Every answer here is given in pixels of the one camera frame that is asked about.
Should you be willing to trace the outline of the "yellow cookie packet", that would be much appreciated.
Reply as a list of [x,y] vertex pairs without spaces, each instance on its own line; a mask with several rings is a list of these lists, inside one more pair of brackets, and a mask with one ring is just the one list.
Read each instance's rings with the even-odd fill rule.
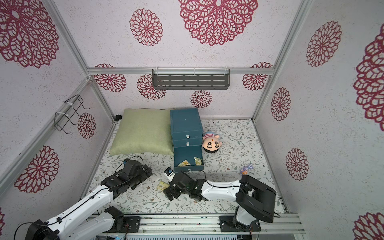
[[163,182],[163,181],[159,181],[158,185],[157,185],[157,189],[159,191],[164,191],[165,189],[167,189],[168,187],[170,186],[169,183],[166,183],[166,182]]
[[186,166],[190,166],[190,165],[191,164],[187,160],[184,160],[183,162],[178,164],[178,167],[186,167]]

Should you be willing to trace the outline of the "yellow-green cookie packet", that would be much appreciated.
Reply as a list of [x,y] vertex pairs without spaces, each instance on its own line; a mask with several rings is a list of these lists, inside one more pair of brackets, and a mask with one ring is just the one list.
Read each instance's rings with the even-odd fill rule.
[[202,159],[197,158],[197,157],[194,157],[194,159],[195,159],[195,165],[196,166],[202,166],[203,165]]

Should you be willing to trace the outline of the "teal bottom drawer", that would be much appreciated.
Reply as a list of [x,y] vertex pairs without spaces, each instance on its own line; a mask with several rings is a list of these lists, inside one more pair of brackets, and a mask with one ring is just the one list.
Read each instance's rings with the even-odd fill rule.
[[[202,159],[203,165],[196,166],[194,157]],[[187,160],[191,165],[186,167],[178,167],[178,164],[184,160]],[[201,146],[188,146],[174,149],[174,170],[176,173],[203,171],[204,168],[205,165]]]

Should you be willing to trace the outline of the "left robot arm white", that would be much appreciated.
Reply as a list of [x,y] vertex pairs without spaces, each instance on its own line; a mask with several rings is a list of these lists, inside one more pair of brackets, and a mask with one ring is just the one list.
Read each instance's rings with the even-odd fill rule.
[[115,207],[109,207],[91,221],[88,217],[109,204],[127,190],[134,190],[153,174],[143,162],[127,159],[124,167],[105,178],[90,194],[63,211],[43,222],[29,222],[27,240],[89,240],[110,230],[124,231],[124,214]]

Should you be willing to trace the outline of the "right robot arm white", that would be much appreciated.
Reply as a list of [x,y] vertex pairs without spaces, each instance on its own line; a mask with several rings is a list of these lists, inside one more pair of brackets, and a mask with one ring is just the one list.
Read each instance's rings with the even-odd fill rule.
[[171,168],[167,168],[164,175],[170,185],[163,192],[170,201],[182,194],[199,202],[226,200],[238,204],[234,225],[249,226],[255,220],[274,221],[276,190],[249,175],[232,182],[194,180],[185,172],[175,173]]

